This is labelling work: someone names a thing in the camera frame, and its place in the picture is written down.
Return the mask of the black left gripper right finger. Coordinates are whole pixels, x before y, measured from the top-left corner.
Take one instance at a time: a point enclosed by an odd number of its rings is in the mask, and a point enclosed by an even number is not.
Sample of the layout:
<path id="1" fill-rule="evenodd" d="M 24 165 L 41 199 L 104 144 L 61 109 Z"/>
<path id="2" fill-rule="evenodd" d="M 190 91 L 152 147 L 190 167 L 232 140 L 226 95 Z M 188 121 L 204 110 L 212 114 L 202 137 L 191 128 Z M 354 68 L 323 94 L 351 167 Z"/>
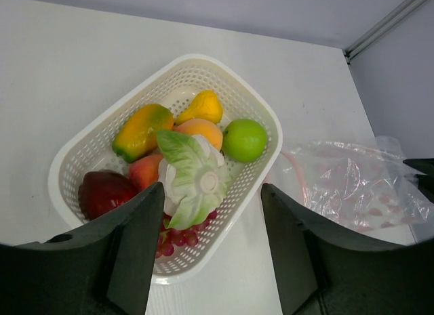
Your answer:
<path id="1" fill-rule="evenodd" d="M 262 209 L 284 314 L 432 314 L 433 241 L 366 236 L 297 203 L 272 184 Z"/>

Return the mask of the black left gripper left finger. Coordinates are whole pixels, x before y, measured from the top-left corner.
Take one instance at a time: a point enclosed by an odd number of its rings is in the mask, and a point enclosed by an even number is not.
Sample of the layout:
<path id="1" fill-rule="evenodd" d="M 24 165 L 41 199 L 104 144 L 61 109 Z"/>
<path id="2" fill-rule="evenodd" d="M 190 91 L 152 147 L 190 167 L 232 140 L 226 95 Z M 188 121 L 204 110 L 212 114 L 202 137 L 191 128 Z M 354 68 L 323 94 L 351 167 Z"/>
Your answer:
<path id="1" fill-rule="evenodd" d="M 1 246 L 2 314 L 144 314 L 163 220 L 161 183 L 45 243 Z"/>

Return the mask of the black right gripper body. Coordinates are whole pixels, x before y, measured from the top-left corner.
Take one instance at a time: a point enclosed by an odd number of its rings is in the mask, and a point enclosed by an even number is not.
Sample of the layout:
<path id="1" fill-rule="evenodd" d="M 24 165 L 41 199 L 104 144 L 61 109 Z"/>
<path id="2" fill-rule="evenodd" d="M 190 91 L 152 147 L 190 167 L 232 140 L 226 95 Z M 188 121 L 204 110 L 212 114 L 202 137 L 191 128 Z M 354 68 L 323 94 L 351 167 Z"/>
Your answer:
<path id="1" fill-rule="evenodd" d="M 433 158 L 404 159 L 403 164 L 418 172 L 406 178 L 409 182 L 412 182 L 430 202 L 433 202 Z"/>

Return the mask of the clear zip top bag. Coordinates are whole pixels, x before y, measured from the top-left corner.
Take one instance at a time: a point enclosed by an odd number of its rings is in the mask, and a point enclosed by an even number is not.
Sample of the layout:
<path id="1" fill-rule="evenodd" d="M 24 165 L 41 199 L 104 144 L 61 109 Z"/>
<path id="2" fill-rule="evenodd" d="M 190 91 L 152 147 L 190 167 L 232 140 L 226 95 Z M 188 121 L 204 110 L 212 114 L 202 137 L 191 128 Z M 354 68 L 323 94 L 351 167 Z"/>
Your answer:
<path id="1" fill-rule="evenodd" d="M 423 173 L 404 163 L 399 142 L 308 141 L 284 144 L 266 177 L 302 206 L 357 232 L 423 224 L 433 197 Z"/>

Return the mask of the fake red grapes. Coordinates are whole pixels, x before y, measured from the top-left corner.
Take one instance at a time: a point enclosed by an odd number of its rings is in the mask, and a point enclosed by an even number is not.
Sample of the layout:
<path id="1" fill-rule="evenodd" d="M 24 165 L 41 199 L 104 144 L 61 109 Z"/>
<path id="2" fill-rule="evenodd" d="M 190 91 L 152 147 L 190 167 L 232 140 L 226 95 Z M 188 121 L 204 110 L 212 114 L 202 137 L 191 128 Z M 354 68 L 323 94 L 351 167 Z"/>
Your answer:
<path id="1" fill-rule="evenodd" d="M 198 234 L 204 231 L 210 225 L 210 222 L 217 218 L 217 215 L 218 212 L 215 210 L 207 216 L 204 222 L 185 230 L 177 230 L 168 228 L 171 217 L 164 213 L 155 258 L 172 256 L 175 247 L 183 247 L 185 245 L 188 247 L 197 246 L 199 244 Z"/>

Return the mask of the fake dark red apple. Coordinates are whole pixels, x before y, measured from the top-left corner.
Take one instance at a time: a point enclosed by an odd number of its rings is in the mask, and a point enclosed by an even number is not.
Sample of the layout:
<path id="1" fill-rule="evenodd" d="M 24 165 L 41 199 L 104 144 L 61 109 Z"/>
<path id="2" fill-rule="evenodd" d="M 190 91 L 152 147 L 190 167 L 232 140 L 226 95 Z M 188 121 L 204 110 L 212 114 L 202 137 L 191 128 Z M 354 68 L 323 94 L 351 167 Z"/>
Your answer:
<path id="1" fill-rule="evenodd" d="M 137 194 L 137 187 L 124 175 L 109 170 L 91 171 L 84 175 L 79 186 L 79 207 L 85 218 L 92 221 Z"/>

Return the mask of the fake peach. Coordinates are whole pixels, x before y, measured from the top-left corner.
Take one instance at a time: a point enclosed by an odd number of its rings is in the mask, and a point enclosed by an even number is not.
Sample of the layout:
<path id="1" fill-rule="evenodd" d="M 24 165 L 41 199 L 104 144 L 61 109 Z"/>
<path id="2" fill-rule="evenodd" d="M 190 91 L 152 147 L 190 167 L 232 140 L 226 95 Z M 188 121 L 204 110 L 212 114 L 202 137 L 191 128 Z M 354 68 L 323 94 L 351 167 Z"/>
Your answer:
<path id="1" fill-rule="evenodd" d="M 139 191 L 145 190 L 159 179 L 159 164 L 162 159 L 162 154 L 152 154 L 130 165 L 128 177 Z"/>

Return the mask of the white perforated plastic basket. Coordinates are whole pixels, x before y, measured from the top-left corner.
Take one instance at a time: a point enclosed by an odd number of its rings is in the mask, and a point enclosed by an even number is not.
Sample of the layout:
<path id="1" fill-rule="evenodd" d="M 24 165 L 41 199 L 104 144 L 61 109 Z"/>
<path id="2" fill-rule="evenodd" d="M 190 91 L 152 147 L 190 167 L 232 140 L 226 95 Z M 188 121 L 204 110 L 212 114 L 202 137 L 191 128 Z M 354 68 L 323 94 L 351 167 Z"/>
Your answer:
<path id="1" fill-rule="evenodd" d="M 147 104 L 160 104 L 178 116 L 204 90 L 213 91 L 222 104 L 221 129 L 237 119 L 255 120 L 267 133 L 267 147 L 252 163 L 226 160 L 230 182 L 216 218 L 199 233 L 196 246 L 178 247 L 171 256 L 156 259 L 151 279 L 154 285 L 177 284 L 198 273 L 259 189 L 283 141 L 279 119 L 266 101 L 222 62 L 201 54 L 183 55 L 139 84 L 70 139 L 54 157 L 48 173 L 48 192 L 55 210 L 70 227 L 84 225 L 86 219 L 78 204 L 83 176 L 101 169 L 127 172 L 127 163 L 111 148 L 124 123 Z"/>

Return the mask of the fake mango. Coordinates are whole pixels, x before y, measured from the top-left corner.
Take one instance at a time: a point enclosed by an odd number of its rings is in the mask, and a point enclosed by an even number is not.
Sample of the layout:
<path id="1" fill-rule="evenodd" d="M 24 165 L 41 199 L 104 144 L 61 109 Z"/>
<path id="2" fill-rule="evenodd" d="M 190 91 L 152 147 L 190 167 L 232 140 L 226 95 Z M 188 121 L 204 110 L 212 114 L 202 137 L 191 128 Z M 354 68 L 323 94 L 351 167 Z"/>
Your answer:
<path id="1" fill-rule="evenodd" d="M 134 113 L 116 135 L 113 152 L 126 163 L 133 163 L 156 149 L 156 133 L 161 129 L 172 130 L 174 116 L 160 104 L 148 104 Z"/>

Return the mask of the fake green apple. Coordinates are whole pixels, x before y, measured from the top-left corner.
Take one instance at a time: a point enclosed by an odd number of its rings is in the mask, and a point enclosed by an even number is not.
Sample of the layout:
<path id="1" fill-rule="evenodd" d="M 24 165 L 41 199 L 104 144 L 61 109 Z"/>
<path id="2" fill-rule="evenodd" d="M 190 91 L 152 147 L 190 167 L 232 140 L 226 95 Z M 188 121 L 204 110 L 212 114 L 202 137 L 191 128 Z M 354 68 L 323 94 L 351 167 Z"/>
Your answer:
<path id="1" fill-rule="evenodd" d="M 231 121 L 223 132 L 222 151 L 225 156 L 240 163 L 258 159 L 267 145 L 263 126 L 251 119 Z"/>

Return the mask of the fake orange fruit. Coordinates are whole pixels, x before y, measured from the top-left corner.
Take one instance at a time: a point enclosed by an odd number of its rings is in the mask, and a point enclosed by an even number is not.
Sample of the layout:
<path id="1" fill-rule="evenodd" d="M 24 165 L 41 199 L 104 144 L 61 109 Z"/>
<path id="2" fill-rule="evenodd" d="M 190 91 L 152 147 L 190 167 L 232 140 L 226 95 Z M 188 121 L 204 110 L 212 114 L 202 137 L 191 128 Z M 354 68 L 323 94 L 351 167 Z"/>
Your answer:
<path id="1" fill-rule="evenodd" d="M 205 119 L 191 119 L 179 126 L 174 131 L 187 135 L 202 135 L 217 150 L 221 150 L 223 134 L 220 128 L 211 121 Z"/>

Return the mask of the fake yellow pear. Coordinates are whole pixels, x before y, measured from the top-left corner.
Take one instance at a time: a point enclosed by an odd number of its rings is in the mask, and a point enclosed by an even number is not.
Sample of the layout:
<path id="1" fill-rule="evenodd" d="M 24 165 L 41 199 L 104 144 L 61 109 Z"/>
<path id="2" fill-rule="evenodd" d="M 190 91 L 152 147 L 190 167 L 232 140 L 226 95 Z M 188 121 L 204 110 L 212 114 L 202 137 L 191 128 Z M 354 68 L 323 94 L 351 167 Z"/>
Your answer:
<path id="1" fill-rule="evenodd" d="M 190 106 L 176 118 L 174 123 L 181 125 L 192 119 L 204 119 L 218 124 L 223 114 L 223 107 L 218 96 L 211 90 L 205 90 L 195 96 Z"/>

